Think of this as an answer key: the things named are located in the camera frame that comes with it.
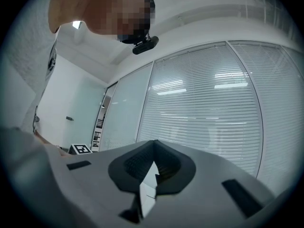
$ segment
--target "black rectangular strip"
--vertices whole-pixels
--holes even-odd
[[[263,208],[237,180],[227,180],[222,185],[247,218]]]
[[[73,164],[67,164],[66,166],[68,167],[68,169],[71,170],[75,170],[87,165],[90,165],[91,163],[88,161],[81,161],[81,162],[77,162],[77,163],[73,163]]]

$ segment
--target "neck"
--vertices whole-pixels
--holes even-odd
[[[51,0],[49,27],[55,33],[58,28],[73,21],[82,21],[90,0]]]

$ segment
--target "white ceiling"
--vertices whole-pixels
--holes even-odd
[[[275,25],[274,14],[281,8],[277,0],[155,0],[155,4],[156,15],[151,26],[151,36],[159,36],[185,24],[214,17],[265,20],[268,14],[267,22]],[[132,47],[93,34],[82,23],[78,30],[72,24],[60,28],[57,51],[67,60],[109,83],[117,66],[132,53]]]

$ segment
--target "t-shirt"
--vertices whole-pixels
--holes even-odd
[[[56,61],[57,33],[50,31],[50,0],[29,0],[0,51],[0,126],[33,133],[35,116]]]

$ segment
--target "white wall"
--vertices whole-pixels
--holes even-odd
[[[38,106],[37,114],[40,118],[37,123],[38,131],[52,144],[63,146],[64,133],[68,127],[66,116],[69,116],[78,87],[84,82],[100,86],[101,90],[107,86],[105,82],[58,55],[54,73]],[[98,110],[92,114],[96,119]]]
[[[110,84],[153,60],[214,41],[256,40],[300,50],[282,31],[258,20],[244,18],[205,19],[173,29],[159,36],[159,39],[160,42],[154,49],[140,55],[130,55],[122,61]]]

